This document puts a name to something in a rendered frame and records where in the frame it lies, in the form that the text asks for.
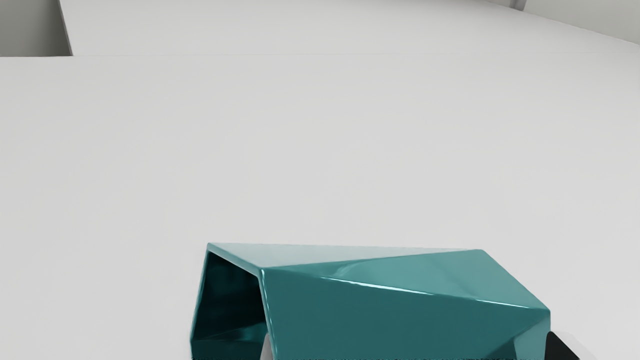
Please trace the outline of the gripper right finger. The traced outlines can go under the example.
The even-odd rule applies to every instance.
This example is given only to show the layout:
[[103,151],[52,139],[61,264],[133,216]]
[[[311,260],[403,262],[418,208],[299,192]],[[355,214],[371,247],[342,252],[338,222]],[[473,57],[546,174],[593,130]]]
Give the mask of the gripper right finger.
[[595,356],[572,333],[549,331],[544,360],[595,360]]

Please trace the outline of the teal faceted mug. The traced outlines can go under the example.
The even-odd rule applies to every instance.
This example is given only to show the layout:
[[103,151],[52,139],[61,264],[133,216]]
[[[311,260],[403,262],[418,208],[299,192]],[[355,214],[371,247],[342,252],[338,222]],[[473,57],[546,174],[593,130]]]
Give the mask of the teal faceted mug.
[[480,249],[210,243],[193,360],[544,360],[549,308]]

